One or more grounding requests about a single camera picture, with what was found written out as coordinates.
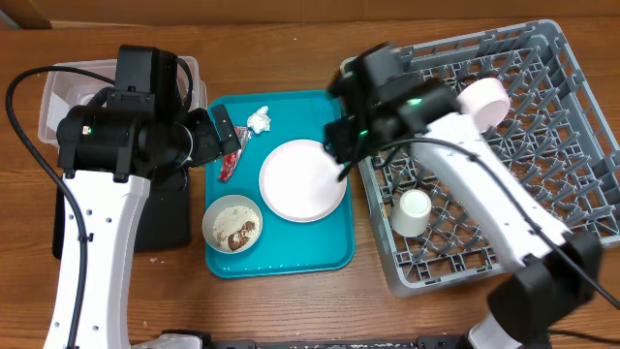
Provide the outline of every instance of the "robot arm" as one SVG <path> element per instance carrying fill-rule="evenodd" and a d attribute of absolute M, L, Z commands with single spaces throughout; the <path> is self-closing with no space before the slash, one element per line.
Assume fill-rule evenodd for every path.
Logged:
<path fill-rule="evenodd" d="M 57 130 L 59 167 L 88 229 L 84 297 L 76 347 L 129 348 L 127 298 L 134 244 L 156 181 L 240 148 L 224 107 L 188 111 L 176 88 L 184 61 L 156 48 L 121 47 L 114 88 L 73 107 Z M 76 321 L 80 246 L 77 214 L 65 199 L 65 231 L 54 313 L 45 348 L 64 348 Z M 202 348 L 194 335 L 168 333 L 140 347 Z"/>
<path fill-rule="evenodd" d="M 510 189 L 528 215 L 557 245 L 569 228 L 542 208 L 514 179 L 495 156 L 476 128 L 471 115 L 450 113 L 428 125 L 421 138 L 456 143 L 477 154 Z M 484 237 L 495 250 L 508 271 L 525 267 L 524 258 L 546 256 L 551 250 L 538 236 L 529 233 L 531 227 L 523 220 L 502 189 L 477 163 L 464 154 L 433 143 L 415 143 L 413 154 L 419 162 L 449 187 L 467 213 L 480 222 Z"/>
<path fill-rule="evenodd" d="M 349 162 L 342 177 L 376 151 L 413 143 L 413 155 L 479 220 L 484 237 L 512 272 L 488 297 L 491 314 L 469 332 L 462 347 L 513 349 L 535 343 L 594 294 L 561 253 L 596 279 L 602 247 L 586 235 L 573 237 L 532 199 L 491 151 L 472 116 L 460 113 L 449 87 L 434 79 L 419 83 L 403 71 L 395 48 L 385 44 L 341 66 L 328 91 L 341 99 L 343 117 L 326 125 L 325 150 L 337 162 Z"/>

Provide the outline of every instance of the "white tissue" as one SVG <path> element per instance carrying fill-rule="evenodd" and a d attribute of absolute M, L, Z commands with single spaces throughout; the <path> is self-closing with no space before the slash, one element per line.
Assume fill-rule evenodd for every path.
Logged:
<path fill-rule="evenodd" d="M 248 127 L 257 135 L 262 131 L 269 131 L 271 119 L 267 116 L 268 110 L 268 106 L 260 107 L 255 113 L 248 117 Z"/>

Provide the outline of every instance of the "clear plastic bin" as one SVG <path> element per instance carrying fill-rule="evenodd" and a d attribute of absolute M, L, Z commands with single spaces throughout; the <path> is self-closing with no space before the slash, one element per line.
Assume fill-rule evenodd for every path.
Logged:
<path fill-rule="evenodd" d="M 192 107 L 206 108 L 206 86 L 201 81 L 198 61 L 194 57 L 181 57 L 190 67 L 194 81 L 192 92 Z M 104 77 L 114 79 L 116 73 L 116 59 L 58 63 L 56 66 L 80 68 L 89 72 L 97 73 Z M 187 93 L 188 79 L 180 67 L 177 70 L 177 83 L 181 93 Z M 56 140 L 56 128 L 70 108 L 77 105 L 85 105 L 107 83 L 75 73 L 50 72 L 47 75 L 46 87 L 41 101 L 39 116 L 39 140 L 43 143 L 53 144 L 58 147 Z"/>

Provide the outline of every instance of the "wooden table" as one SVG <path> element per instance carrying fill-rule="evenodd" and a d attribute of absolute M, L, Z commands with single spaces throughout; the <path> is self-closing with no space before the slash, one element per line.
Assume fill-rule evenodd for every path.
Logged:
<path fill-rule="evenodd" d="M 121 44 L 196 57 L 210 100 L 234 93 L 321 88 L 344 58 L 382 41 L 424 43 L 529 19 L 0 32 L 0 92 L 4 96 L 11 79 L 27 69 L 114 58 Z M 619 19 L 558 18 L 616 132 L 620 130 Z M 15 96 L 17 117 L 33 141 L 45 80 L 43 74 L 28 79 Z M 55 149 L 35 143 L 55 164 Z M 55 186 L 18 141 L 4 115 L 0 116 L 0 158 L 0 347 L 41 348 L 60 265 L 51 256 Z M 210 332 L 214 339 L 257 341 L 464 333 L 486 313 L 486 295 L 503 280 L 500 276 L 409 299 L 393 296 L 383 276 L 357 173 L 351 179 L 356 255 L 346 268 L 218 279 L 204 264 L 203 170 L 194 169 L 191 176 L 191 245 L 134 258 L 129 301 L 132 342 L 174 328 Z M 158 262 L 151 263 L 151 258 Z M 606 251 L 601 280 L 616 296 L 620 296 L 619 266 L 620 249 Z M 620 317 L 599 296 L 556 327 L 620 337 Z M 559 348 L 605 347 L 566 337 L 556 337 L 554 343 Z"/>

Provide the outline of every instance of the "black cable clip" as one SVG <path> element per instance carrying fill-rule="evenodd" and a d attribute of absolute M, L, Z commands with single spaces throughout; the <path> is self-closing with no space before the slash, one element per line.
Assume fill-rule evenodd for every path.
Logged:
<path fill-rule="evenodd" d="M 88 237 L 86 237 L 86 238 L 84 238 L 84 237 L 83 237 L 83 236 L 81 236 L 81 235 L 78 235 L 78 236 L 77 236 L 77 241 L 79 241 L 79 242 L 84 242 L 84 241 L 86 241 L 86 242 L 92 242 L 94 237 L 95 237 L 95 235 L 94 235 L 93 233 L 90 233 L 90 234 L 88 235 Z"/>

